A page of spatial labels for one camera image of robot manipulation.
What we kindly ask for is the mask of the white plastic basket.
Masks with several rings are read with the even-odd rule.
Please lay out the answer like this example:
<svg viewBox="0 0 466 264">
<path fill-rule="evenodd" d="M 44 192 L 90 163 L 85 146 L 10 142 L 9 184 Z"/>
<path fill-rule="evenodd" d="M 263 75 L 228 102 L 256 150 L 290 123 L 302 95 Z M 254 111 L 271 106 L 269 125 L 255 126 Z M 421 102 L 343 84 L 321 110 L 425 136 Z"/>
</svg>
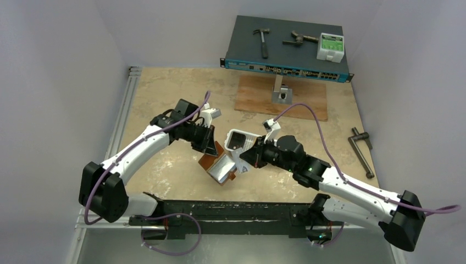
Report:
<svg viewBox="0 0 466 264">
<path fill-rule="evenodd" d="M 240 129 L 231 129 L 224 141 L 224 149 L 233 152 L 241 149 L 242 152 L 249 150 L 260 135 L 246 132 Z"/>
</svg>

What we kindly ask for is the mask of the white credit card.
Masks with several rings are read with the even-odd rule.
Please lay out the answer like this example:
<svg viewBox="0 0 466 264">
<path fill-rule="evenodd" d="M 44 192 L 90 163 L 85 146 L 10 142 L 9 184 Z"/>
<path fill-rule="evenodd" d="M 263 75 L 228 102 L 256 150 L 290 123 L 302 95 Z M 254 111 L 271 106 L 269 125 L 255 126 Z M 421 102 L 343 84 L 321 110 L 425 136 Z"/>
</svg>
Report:
<svg viewBox="0 0 466 264">
<path fill-rule="evenodd" d="M 251 170 L 251 165 L 240 158 L 240 154 L 244 153 L 244 149 L 242 147 L 236 148 L 231 151 L 232 160 L 235 162 L 237 172 L 239 174 L 247 173 Z"/>
</svg>

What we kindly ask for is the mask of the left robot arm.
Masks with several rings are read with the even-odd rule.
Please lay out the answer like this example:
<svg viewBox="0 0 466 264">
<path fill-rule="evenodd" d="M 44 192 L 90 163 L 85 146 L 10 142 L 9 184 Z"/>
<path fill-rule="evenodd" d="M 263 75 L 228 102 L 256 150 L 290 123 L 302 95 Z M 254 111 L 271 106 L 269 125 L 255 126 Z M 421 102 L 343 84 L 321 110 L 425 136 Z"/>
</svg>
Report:
<svg viewBox="0 0 466 264">
<path fill-rule="evenodd" d="M 131 144 L 101 163 L 83 168 L 79 203 L 109 223 L 122 216 L 142 216 L 151 225 L 159 224 L 164 210 L 161 200 L 149 193 L 130 196 L 125 186 L 131 177 L 156 153 L 176 140 L 184 140 L 202 154 L 217 157 L 212 120 L 221 111 L 207 102 L 197 106 L 180 99 L 175 108 L 155 116 Z"/>
</svg>

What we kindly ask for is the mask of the brown leather card holder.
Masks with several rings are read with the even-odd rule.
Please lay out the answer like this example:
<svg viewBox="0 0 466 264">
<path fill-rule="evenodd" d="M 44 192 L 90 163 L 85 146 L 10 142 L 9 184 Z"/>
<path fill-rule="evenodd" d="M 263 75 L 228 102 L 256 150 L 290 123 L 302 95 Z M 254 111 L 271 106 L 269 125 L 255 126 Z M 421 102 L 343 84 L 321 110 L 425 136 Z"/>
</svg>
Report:
<svg viewBox="0 0 466 264">
<path fill-rule="evenodd" d="M 236 178 L 237 167 L 236 163 L 217 141 L 215 141 L 215 147 L 218 151 L 218 156 L 214 157 L 204 154 L 198 160 L 198 164 L 219 185 L 224 185 L 227 181 L 233 181 Z"/>
</svg>

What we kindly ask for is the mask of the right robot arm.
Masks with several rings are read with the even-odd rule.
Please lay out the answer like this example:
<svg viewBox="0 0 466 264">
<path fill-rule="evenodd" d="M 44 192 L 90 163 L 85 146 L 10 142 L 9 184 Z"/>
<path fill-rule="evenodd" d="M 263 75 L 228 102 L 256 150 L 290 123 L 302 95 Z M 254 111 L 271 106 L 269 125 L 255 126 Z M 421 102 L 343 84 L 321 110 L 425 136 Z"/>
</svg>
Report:
<svg viewBox="0 0 466 264">
<path fill-rule="evenodd" d="M 240 154 L 240 159 L 255 168 L 267 164 L 292 173 L 293 179 L 306 188 L 337 195 L 369 212 L 366 222 L 375 220 L 386 241 L 408 252 L 414 251 L 426 220 L 419 198 L 410 191 L 402 194 L 368 185 L 335 166 L 307 154 L 292 135 L 276 142 L 259 137 L 254 145 Z"/>
</svg>

